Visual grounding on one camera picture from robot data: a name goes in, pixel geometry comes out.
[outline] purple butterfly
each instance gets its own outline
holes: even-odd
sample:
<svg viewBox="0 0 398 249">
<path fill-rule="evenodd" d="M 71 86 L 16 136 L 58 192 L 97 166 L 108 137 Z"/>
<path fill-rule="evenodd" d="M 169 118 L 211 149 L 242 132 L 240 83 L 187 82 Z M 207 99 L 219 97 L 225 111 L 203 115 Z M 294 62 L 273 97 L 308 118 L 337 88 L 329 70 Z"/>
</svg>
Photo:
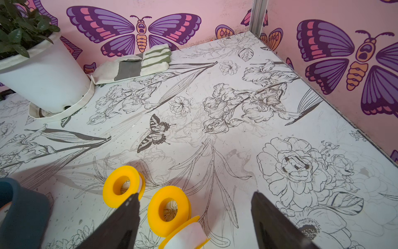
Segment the purple butterfly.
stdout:
<svg viewBox="0 0 398 249">
<path fill-rule="evenodd" d="M 384 32 L 372 38 L 368 35 L 356 52 L 356 61 L 351 63 L 347 74 L 347 89 L 352 91 L 366 77 L 368 63 L 376 51 L 376 38 L 380 35 L 394 36 Z M 297 40 L 304 61 L 327 57 L 344 57 L 354 53 L 355 47 L 350 37 L 339 27 L 322 20 L 305 20 L 297 26 Z M 380 50 L 376 60 L 383 66 L 398 72 L 398 42 Z M 324 94 L 336 88 L 348 68 L 349 59 L 326 59 L 315 62 L 306 68 L 306 77 L 315 81 Z M 369 70 L 362 92 L 362 111 L 366 115 L 377 113 L 394 114 L 398 117 L 398 76 L 385 68 L 374 65 Z"/>
<path fill-rule="evenodd" d="M 109 10 L 91 6 L 72 6 L 66 10 L 66 14 L 69 16 L 70 22 L 95 43 L 105 41 L 117 35 L 128 34 L 105 43 L 101 47 L 103 55 L 108 57 L 116 55 L 120 57 L 134 54 L 136 39 L 135 35 L 131 33 L 135 30 L 135 27 L 124 17 Z M 155 35 L 149 35 L 147 38 L 145 34 L 147 30 L 144 22 L 145 18 L 152 17 L 145 16 L 142 19 L 138 18 L 137 22 L 137 47 L 140 52 L 145 51 L 148 42 L 149 47 L 168 44 L 171 50 L 176 50 L 178 47 L 174 43 L 156 35 L 163 36 L 183 45 L 195 35 L 201 23 L 201 18 L 193 14 L 180 13 L 165 16 L 149 25 L 148 31 Z"/>
</svg>

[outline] tape roll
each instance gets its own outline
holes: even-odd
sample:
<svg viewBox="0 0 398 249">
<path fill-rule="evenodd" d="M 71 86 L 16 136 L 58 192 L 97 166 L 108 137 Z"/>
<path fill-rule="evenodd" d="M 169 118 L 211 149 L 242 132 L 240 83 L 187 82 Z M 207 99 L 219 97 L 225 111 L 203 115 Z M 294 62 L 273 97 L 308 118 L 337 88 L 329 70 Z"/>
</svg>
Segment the tape roll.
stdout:
<svg viewBox="0 0 398 249">
<path fill-rule="evenodd" d="M 177 203 L 177 214 L 171 221 L 163 217 L 164 207 L 174 200 Z M 148 223 L 157 236 L 167 237 L 179 226 L 191 218 L 191 203 L 185 193 L 176 186 L 166 186 L 153 195 L 148 206 Z"/>
<path fill-rule="evenodd" d="M 199 222 L 199 216 L 188 220 L 174 230 L 159 245 L 159 249 L 200 249 L 210 239 L 207 238 Z"/>
<path fill-rule="evenodd" d="M 127 180 L 130 180 L 130 186 L 125 193 L 120 194 L 120 189 Z M 102 198 L 109 207 L 118 208 L 132 194 L 138 193 L 138 200 L 141 200 L 144 191 L 144 176 L 134 167 L 126 165 L 115 169 L 106 179 Z"/>
</svg>

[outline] white flower pot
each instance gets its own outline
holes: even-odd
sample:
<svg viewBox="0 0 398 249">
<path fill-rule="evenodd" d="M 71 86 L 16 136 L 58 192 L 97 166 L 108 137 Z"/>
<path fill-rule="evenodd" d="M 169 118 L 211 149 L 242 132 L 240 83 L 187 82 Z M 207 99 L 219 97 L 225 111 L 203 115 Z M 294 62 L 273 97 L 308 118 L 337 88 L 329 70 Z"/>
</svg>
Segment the white flower pot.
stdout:
<svg viewBox="0 0 398 249">
<path fill-rule="evenodd" d="M 29 49 L 30 58 L 15 55 L 0 61 L 0 82 L 41 109 L 59 113 L 88 92 L 90 79 L 53 33 Z"/>
</svg>

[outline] butterfly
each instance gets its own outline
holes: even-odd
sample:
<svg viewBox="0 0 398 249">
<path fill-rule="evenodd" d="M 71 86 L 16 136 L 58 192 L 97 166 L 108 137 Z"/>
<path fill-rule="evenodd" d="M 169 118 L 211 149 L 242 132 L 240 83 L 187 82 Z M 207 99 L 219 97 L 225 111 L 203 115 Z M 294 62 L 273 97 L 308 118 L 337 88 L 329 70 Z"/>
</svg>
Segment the butterfly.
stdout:
<svg viewBox="0 0 398 249">
<path fill-rule="evenodd" d="M 150 133 L 138 146 L 137 153 L 149 148 L 152 144 L 161 144 L 166 142 L 166 136 L 163 134 L 170 128 L 170 124 L 160 122 L 160 119 L 153 114 L 149 121 Z"/>
<path fill-rule="evenodd" d="M 252 9 L 250 9 L 247 12 L 245 18 L 243 18 L 243 20 L 242 20 L 242 22 L 240 24 L 245 25 L 245 26 L 249 26 L 251 17 L 252 17 Z M 263 27 L 265 27 L 267 25 L 268 25 L 268 10 L 265 11 Z"/>
<path fill-rule="evenodd" d="M 252 16 L 252 9 L 250 9 L 247 12 L 246 16 L 243 18 L 243 20 L 240 24 L 249 26 L 251 16 Z M 265 27 L 267 25 L 268 25 L 268 11 L 266 10 L 263 27 Z M 225 38 L 225 37 L 228 37 L 228 36 L 231 36 L 234 34 L 235 34 L 234 30 L 231 29 L 230 27 L 228 27 L 227 25 L 221 24 L 216 27 L 216 38 L 217 39 Z"/>
<path fill-rule="evenodd" d="M 359 46 L 356 60 L 349 67 L 347 89 L 352 91 L 366 77 L 369 61 L 376 51 L 376 39 L 381 35 L 394 36 L 384 32 L 371 37 L 365 30 L 356 33 L 368 37 Z M 322 20 L 304 20 L 297 26 L 297 40 L 304 61 L 326 59 L 309 65 L 305 76 L 316 82 L 324 94 L 330 94 L 342 79 L 349 65 L 349 59 L 341 58 L 354 53 L 355 47 L 350 37 L 339 27 Z M 383 48 L 376 54 L 376 60 L 383 66 L 398 72 L 398 42 Z M 389 70 L 373 65 L 366 78 L 362 91 L 361 109 L 366 115 L 377 113 L 394 114 L 398 117 L 398 76 Z"/>
<path fill-rule="evenodd" d="M 135 27 L 126 18 L 109 10 L 91 6 L 72 6 L 66 10 L 66 14 L 69 16 L 70 22 L 94 43 L 100 43 L 117 35 L 122 35 L 112 39 L 101 47 L 103 55 L 108 57 L 116 55 L 120 57 L 134 54 L 136 39 L 135 35 L 131 33 L 135 31 Z M 195 35 L 202 22 L 199 16 L 187 13 L 165 16 L 149 25 L 148 31 L 155 35 L 148 35 L 147 37 L 145 18 L 152 17 L 145 16 L 142 19 L 138 18 L 136 26 L 138 32 L 137 47 L 140 52 L 145 51 L 148 43 L 149 47 L 168 44 L 171 50 L 177 50 L 178 47 L 174 43 L 156 35 L 163 36 L 183 45 Z"/>
<path fill-rule="evenodd" d="M 283 37 L 283 30 L 281 28 L 277 28 L 273 30 L 268 37 L 265 33 L 261 33 L 260 40 L 265 45 L 267 45 L 272 51 L 275 51 L 275 49 L 281 43 L 282 37 Z"/>
<path fill-rule="evenodd" d="M 286 64 L 287 64 L 291 69 L 294 70 L 293 62 L 292 62 L 292 60 L 291 60 L 289 57 L 286 58 Z"/>
</svg>

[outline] potted plant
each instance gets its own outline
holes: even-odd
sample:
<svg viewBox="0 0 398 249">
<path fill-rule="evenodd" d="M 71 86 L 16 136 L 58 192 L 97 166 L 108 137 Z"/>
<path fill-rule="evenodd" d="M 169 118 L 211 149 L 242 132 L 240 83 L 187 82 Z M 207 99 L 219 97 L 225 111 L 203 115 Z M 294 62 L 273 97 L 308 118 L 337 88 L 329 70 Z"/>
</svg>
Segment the potted plant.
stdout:
<svg viewBox="0 0 398 249">
<path fill-rule="evenodd" d="M 48 116 L 82 107 L 94 93 L 89 78 L 59 39 L 59 27 L 25 2 L 0 0 L 0 82 Z"/>
</svg>

